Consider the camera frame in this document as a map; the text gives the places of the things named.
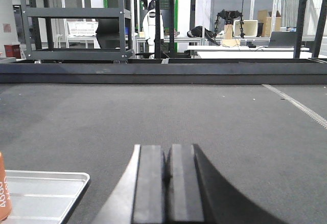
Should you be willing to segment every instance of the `orange can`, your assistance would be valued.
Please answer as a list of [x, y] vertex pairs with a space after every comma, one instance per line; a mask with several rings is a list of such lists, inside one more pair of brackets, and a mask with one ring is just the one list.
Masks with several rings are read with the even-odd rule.
[[2, 153], [0, 152], [0, 221], [8, 217], [11, 208], [12, 205], [6, 179], [5, 163]]

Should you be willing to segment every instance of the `black bag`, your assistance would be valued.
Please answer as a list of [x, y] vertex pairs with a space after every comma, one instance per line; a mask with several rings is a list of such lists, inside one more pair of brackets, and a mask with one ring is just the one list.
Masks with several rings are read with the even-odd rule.
[[[188, 31], [187, 33], [188, 37], [202, 37], [202, 26], [197, 26], [193, 29], [191, 29], [190, 31]], [[208, 41], [219, 45], [214, 39], [214, 33], [210, 30], [207, 30], [206, 28], [204, 28], [204, 36], [206, 39], [208, 39]]]

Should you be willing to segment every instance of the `floor tape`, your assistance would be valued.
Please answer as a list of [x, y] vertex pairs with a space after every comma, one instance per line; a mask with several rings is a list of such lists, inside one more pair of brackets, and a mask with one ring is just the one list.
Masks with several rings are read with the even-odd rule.
[[268, 85], [268, 84], [262, 84], [263, 87], [266, 87], [267, 89], [275, 92], [276, 94], [280, 95], [284, 99], [288, 100], [290, 103], [295, 105], [297, 108], [299, 108], [301, 111], [303, 111], [305, 114], [307, 114], [309, 117], [311, 117], [313, 120], [315, 120], [317, 123], [319, 123], [322, 127], [327, 129], [327, 121], [325, 118], [320, 116], [318, 113], [315, 111], [311, 110], [310, 108], [306, 107], [303, 105], [301, 102], [293, 99], [289, 95], [285, 94], [284, 92], [276, 89], [275, 87]]

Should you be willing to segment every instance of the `gray table surface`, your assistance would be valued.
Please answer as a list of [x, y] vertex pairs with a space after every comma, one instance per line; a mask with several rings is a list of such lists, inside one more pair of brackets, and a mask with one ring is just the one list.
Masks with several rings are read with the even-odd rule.
[[[327, 117], [324, 85], [277, 86]], [[80, 171], [69, 224], [90, 223], [134, 144], [198, 143], [242, 193], [293, 224], [326, 224], [327, 130], [256, 85], [1, 84], [7, 169]]]

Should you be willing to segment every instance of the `black chair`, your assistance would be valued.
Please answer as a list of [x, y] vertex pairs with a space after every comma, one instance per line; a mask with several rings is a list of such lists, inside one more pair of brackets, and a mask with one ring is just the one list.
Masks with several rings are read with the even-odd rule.
[[100, 48], [120, 48], [119, 20], [117, 18], [99, 18], [96, 37]]

